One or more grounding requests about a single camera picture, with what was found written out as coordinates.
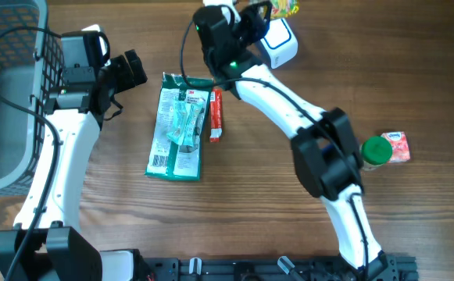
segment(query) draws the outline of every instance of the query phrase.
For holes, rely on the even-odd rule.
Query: brown tabletop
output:
[[[137,248],[144,257],[338,254],[326,210],[295,176],[286,136],[230,93],[220,143],[207,141],[206,127],[200,182],[144,175],[162,74],[179,73],[181,38],[199,5],[49,6],[52,30],[98,23],[112,53],[134,48],[148,74],[118,95],[125,112],[104,124],[91,154],[83,235],[99,250]],[[288,22],[299,48],[273,71],[280,81],[315,105],[345,110],[361,141],[407,134],[412,161],[363,173],[377,241],[416,256],[422,280],[454,280],[454,1],[304,1]],[[189,75],[210,77],[195,32],[184,60]],[[0,198],[0,229],[23,200]]]

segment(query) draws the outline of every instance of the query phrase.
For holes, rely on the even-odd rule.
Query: plastic basket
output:
[[[0,33],[10,27],[47,28],[44,0],[0,0]],[[20,30],[0,40],[0,94],[42,114],[45,93],[61,83],[58,39]],[[0,196],[27,194],[38,163],[44,126],[0,102]]]

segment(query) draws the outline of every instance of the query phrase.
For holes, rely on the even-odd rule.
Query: red packet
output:
[[[411,159],[407,137],[404,132],[382,133],[381,136],[390,142],[393,148],[393,155],[388,163],[406,162]]]
[[[211,112],[211,137],[209,142],[220,142],[221,130],[221,89],[214,89],[209,101]]]

